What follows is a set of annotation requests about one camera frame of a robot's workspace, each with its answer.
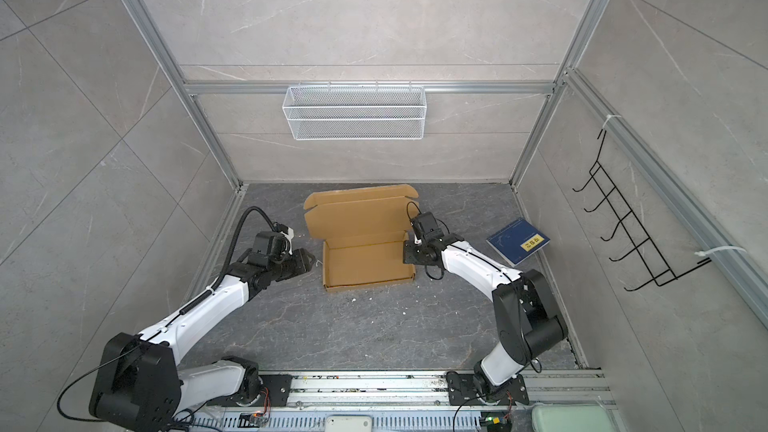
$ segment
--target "black wire rack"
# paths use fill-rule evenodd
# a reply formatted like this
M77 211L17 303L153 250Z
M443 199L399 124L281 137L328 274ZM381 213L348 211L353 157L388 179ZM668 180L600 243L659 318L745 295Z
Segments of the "black wire rack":
M598 149L598 157L594 160L594 163L592 164L592 167L589 168L589 180L587 180L587 182L581 188L578 188L578 189L574 188L573 191L574 192L581 192L581 191L583 191L589 185L590 182L594 182L594 184L600 190L600 194L602 195L603 198L591 210L587 210L585 208L584 211L587 212L587 213L592 213L592 212L598 210L598 208L600 206L602 206L604 203L607 203L608 206L610 207L610 210L612 211L614 216L616 216L616 219L617 219L616 226L614 227L614 231L610 234L610 237L605 238L605 237L600 236L600 239L603 242L609 242L611 239L613 239L616 236L616 232L619 230L619 227L621 227L624 230L624 234L627 235L627 237L629 238L630 243L632 244L632 249L629 250L629 252L627 252L626 254L622 255L619 258L611 258L611 257L609 257L608 259L611 262L619 262L619 261L624 260L625 258L629 257L629 255L632 254L633 252L637 252L638 256L640 257L640 260L643 262L643 266L645 266L646 271L648 271L648 274L650 275L650 279L648 279L646 282L643 282L642 284L640 284L639 286L637 286L635 288L626 288L626 287L624 287L624 290L627 291L627 292L635 292L635 291L638 291L638 290L642 289L643 287L645 287L646 285L648 285L649 283L652 283L652 282L655 283L657 286L662 287L662 286L664 286L666 284L669 284L670 282L676 281L678 278L681 278L681 277L683 277L683 276L685 276L685 275L695 271L696 269L701 268L701 267L705 266L706 264L709 264L710 262L712 262L712 260L710 258L704 258L704 259L698 261L695 266L693 266L692 268L690 268L690 269L688 269L685 272L680 273L680 274L676 273L672 269L672 267L667 262L667 259L664 256L664 254L661 253L661 250L659 250L658 246L656 245L656 242L654 242L654 240L652 239L652 237L648 233L648 230L646 230L645 225L643 225L642 221L640 220L638 215L634 212L634 210L630 206L629 202L627 202L627 199L624 198L624 194L622 194L621 190L619 190L619 188L616 186L616 183L610 177L610 175L608 174L608 171L606 171L605 168L603 168L603 165L600 164L600 153L603 151L603 144L605 144L605 135L606 135L605 134L605 130L600 130L600 133L598 134L598 140L600 140L600 149ZM602 172L602 175L605 176L605 178L610 183L610 189L607 192L605 191L605 188L603 188L603 186L600 185L600 182L596 179L596 175L599 172ZM614 206L614 204L611 203L611 201L609 199L611 194L613 194L614 196L618 196L618 199L620 199L624 203L624 207L626 207L626 209L628 210L628 212L626 214L620 215L617 212L617 210L616 210L617 207ZM640 228L643 231L642 235L639 236L638 238L633 238L632 235L629 233L629 230L627 229L627 225L626 225L625 221L627 221L629 218L634 218L634 220L638 223L638 225L640 226ZM647 246L647 250L650 253L657 254L658 258L660 259L661 263L663 264L664 270L662 272L658 273L658 274L655 274L651 270L651 267L648 265L648 260L646 260L646 257L643 255L643 253L642 253L642 251L640 249L640 247L642 247L644 245L647 245L647 244L649 244Z

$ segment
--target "book cover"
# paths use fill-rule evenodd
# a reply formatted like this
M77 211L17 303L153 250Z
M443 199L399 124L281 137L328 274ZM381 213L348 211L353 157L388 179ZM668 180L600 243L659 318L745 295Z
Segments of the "book cover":
M488 237L487 242L510 265L515 266L523 262L530 254L547 245L549 237L524 218L519 218Z

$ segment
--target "white wire basket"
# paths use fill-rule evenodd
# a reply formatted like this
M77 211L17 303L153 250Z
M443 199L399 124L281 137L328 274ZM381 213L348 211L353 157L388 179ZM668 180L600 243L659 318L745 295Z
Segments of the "white wire basket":
M296 140L421 139L427 99L410 85L292 86L283 112Z

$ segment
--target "white string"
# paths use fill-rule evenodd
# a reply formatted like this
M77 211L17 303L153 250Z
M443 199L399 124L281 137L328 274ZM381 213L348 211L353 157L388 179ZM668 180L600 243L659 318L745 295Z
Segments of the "white string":
M698 252L694 252L694 254L698 255L699 257L706 257L709 254L712 254L713 252L719 252L721 250L737 250L740 252L746 252L746 249L743 247L737 247L735 245L721 245L719 247L711 248L710 250L702 250Z
M612 116L611 114L608 114L605 116L605 122L603 122L603 129L605 129L605 126L608 125L608 121L613 119L614 117L621 117L621 116Z

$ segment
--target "open cardboard box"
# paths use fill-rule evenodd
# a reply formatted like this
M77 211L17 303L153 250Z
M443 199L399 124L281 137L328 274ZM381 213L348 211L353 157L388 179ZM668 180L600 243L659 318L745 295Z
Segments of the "open cardboard box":
M412 281L416 266L402 263L411 221L406 210L418 197L407 185L314 192L306 198L306 226L322 245L326 290Z

